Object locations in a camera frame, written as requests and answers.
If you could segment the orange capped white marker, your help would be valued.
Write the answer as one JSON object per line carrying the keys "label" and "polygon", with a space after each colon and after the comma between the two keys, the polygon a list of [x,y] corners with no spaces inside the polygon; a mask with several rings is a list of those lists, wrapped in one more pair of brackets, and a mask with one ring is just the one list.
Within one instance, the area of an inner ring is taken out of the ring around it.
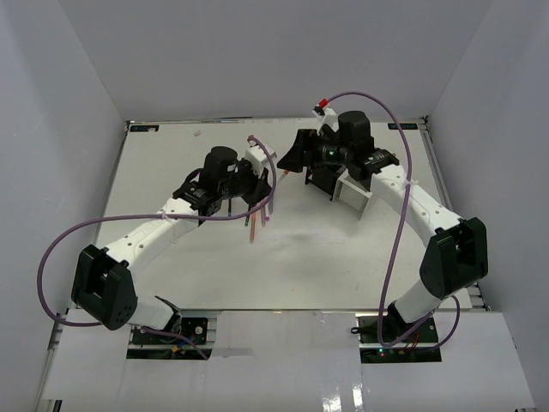
{"label": "orange capped white marker", "polygon": [[288,174],[289,171],[283,170],[282,173],[277,177],[277,185],[279,185]]}

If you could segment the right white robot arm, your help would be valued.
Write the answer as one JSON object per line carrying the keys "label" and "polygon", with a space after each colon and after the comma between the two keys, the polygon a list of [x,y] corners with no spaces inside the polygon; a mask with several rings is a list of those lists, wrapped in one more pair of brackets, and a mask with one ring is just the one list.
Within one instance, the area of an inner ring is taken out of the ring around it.
{"label": "right white robot arm", "polygon": [[397,342],[409,341],[419,330],[418,321],[487,275],[485,224],[476,217],[461,218],[413,182],[394,154],[376,146],[364,112],[326,112],[319,128],[298,130],[278,167],[293,173],[345,167],[352,179],[399,214],[401,226],[410,226],[422,240],[419,280],[389,305],[387,330]]}

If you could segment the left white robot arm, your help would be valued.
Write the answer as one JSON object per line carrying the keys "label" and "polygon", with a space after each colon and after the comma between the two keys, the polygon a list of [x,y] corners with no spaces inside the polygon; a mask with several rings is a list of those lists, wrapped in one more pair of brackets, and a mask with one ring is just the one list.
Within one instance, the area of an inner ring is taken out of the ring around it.
{"label": "left white robot arm", "polygon": [[177,308],[161,297],[140,297],[135,282],[145,268],[185,234],[211,220],[224,201],[241,198],[250,207],[272,194],[275,150],[256,144],[239,158],[215,146],[154,215],[103,247],[89,245],[77,261],[71,299],[108,330],[126,324],[151,328],[162,342],[181,332]]}

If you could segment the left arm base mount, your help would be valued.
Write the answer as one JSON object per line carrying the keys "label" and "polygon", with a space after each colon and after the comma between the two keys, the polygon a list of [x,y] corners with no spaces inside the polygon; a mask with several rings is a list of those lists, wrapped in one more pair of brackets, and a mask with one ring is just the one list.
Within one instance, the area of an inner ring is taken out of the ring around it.
{"label": "left arm base mount", "polygon": [[185,316],[182,309],[169,300],[155,296],[172,310],[166,327],[146,331],[133,327],[126,357],[150,361],[207,361],[213,351],[213,337],[209,337],[212,318]]}

